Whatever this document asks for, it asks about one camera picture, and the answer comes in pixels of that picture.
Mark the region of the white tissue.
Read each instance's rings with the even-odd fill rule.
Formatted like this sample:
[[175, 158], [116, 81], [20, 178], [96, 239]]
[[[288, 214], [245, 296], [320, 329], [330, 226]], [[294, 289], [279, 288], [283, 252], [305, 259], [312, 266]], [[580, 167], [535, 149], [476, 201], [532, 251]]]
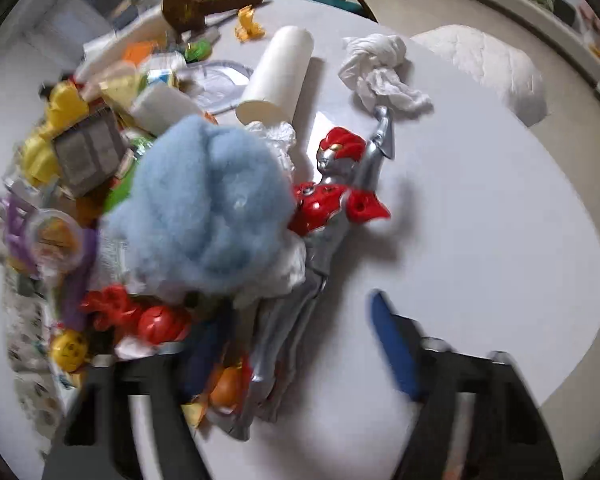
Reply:
[[343, 49], [338, 77], [368, 112], [378, 105], [410, 115], [432, 109], [430, 96], [403, 82], [398, 74], [398, 68], [406, 61], [406, 45], [399, 36], [346, 37]]

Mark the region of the red silver ultraman figure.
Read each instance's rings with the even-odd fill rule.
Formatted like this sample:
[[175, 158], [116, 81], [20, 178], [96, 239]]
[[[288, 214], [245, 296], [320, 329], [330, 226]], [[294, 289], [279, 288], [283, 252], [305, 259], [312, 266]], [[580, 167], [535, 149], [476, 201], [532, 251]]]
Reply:
[[374, 116], [377, 128], [367, 140], [345, 128], [330, 129], [316, 149], [321, 180], [294, 187], [297, 208], [289, 227], [306, 246], [306, 277], [288, 294], [260, 302], [244, 396], [232, 414], [207, 412], [212, 424], [238, 441], [249, 439], [256, 418], [276, 421], [296, 374], [299, 341], [344, 239], [358, 224], [390, 217], [376, 190], [382, 163], [394, 157], [393, 121], [385, 106], [376, 107]]

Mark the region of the light blue plush toy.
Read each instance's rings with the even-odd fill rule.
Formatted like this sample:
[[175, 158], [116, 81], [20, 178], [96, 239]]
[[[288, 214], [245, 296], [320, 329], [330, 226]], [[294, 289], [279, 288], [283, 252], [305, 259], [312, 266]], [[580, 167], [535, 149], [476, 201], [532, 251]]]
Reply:
[[296, 208], [265, 142], [189, 115], [137, 163], [129, 196], [106, 214], [149, 295], [230, 294], [275, 261]]

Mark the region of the white cardboard tube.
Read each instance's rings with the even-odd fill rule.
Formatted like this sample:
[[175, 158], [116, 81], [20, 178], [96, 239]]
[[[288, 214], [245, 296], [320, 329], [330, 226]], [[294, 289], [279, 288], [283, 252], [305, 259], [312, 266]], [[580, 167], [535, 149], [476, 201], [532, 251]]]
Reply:
[[288, 25], [275, 33], [236, 107], [243, 125], [292, 122], [313, 48], [313, 37], [304, 28]]

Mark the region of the white floor cushion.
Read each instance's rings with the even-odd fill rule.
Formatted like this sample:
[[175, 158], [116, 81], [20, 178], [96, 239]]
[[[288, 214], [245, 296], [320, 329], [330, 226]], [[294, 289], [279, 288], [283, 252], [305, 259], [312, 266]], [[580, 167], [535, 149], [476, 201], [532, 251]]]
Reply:
[[457, 24], [421, 32], [411, 40], [496, 93], [527, 127], [547, 116], [542, 73], [523, 50], [479, 29]]

